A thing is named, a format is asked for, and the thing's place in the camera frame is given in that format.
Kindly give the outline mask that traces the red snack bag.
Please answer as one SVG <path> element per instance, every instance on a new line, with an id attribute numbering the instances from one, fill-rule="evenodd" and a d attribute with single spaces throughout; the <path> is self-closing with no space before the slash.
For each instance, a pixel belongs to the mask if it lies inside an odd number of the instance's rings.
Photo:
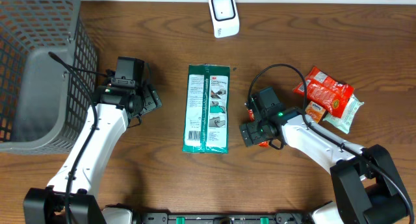
<path id="1" fill-rule="evenodd" d="M 332 116 L 340 118 L 354 93 L 349 84 L 337 82 L 314 66 L 305 77 L 307 99 L 324 107 Z"/>

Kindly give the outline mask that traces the green gloves package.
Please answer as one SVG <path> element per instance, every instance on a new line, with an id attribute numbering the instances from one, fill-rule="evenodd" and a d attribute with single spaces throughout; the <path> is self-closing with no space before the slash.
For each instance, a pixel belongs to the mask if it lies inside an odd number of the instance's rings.
<path id="1" fill-rule="evenodd" d="M 228 153 L 230 67 L 190 65 L 182 151 Z"/>

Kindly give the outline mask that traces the red Nescafe coffee sachet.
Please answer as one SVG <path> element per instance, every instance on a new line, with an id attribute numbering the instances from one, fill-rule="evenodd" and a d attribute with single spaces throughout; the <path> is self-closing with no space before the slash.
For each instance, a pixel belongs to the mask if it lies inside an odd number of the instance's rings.
<path id="1" fill-rule="evenodd" d="M 250 121 L 255 121 L 253 110 L 249 109 L 248 113 L 249 113 Z M 258 143 L 258 146 L 259 147 L 269 147 L 269 144 L 268 144 L 268 142 L 261 142 L 261 143 Z"/>

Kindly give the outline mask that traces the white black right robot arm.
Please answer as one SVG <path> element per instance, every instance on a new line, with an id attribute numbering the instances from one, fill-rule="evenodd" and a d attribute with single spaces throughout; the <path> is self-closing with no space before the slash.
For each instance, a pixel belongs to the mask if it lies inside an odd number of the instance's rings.
<path id="1" fill-rule="evenodd" d="M 309 215 L 311 223 L 415 222 L 411 199 L 386 148 L 363 147 L 315 123 L 298 108 L 267 111 L 240 126 L 246 146 L 279 140 L 326 170 L 335 200 Z"/>

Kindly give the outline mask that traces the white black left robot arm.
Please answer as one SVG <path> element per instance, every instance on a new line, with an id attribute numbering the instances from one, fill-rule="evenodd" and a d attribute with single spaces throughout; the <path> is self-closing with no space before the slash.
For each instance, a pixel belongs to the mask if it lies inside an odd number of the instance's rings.
<path id="1" fill-rule="evenodd" d="M 101 178 L 114 146 L 133 118 L 140 119 L 162 103 L 152 84 L 98 86 L 87 119 L 65 163 L 41 188 L 23 200 L 26 223 L 140 223 L 140 214 L 117 204 L 100 209 Z"/>

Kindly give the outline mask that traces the small orange carton box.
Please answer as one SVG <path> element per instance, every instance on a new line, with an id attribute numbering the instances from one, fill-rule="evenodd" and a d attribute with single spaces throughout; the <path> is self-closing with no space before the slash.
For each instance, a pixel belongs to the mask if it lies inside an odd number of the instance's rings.
<path id="1" fill-rule="evenodd" d="M 314 101 L 310 101 L 305 109 L 305 112 L 307 115 L 311 116 L 316 123 L 319 123 L 327 110 Z"/>

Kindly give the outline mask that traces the white green wipes pack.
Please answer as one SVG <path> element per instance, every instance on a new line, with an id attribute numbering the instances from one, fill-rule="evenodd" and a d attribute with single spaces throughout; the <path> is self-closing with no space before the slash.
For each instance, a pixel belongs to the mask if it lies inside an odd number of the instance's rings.
<path id="1" fill-rule="evenodd" d="M 331 123 L 334 127 L 339 129 L 343 133 L 348 134 L 350 132 L 350 128 L 356 115 L 356 112 L 363 104 L 364 102 L 359 101 L 358 98 L 354 94 L 352 94 L 350 99 L 348 100 L 348 103 L 344 109 L 341 118 L 337 118 L 328 113 L 324 117 L 324 121 Z"/>

